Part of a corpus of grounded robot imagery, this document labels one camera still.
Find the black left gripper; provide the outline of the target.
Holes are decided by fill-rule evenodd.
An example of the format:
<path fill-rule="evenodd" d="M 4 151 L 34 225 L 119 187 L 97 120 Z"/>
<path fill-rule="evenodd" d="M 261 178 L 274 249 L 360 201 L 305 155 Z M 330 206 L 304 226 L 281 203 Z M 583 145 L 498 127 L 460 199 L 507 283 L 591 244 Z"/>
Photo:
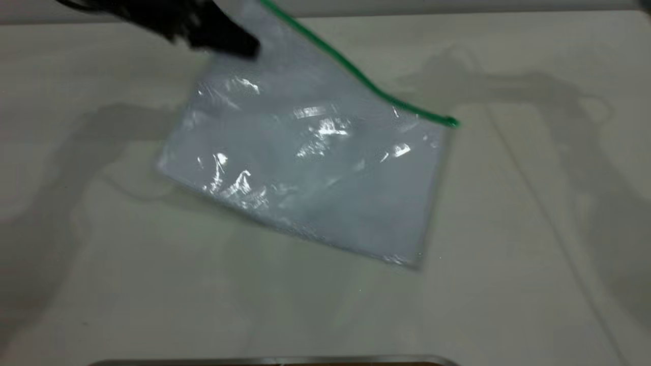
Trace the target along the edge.
<path fill-rule="evenodd" d="M 191 48 L 256 57 L 258 38 L 235 23 L 214 1 L 115 1 L 114 14 L 128 23 Z"/>

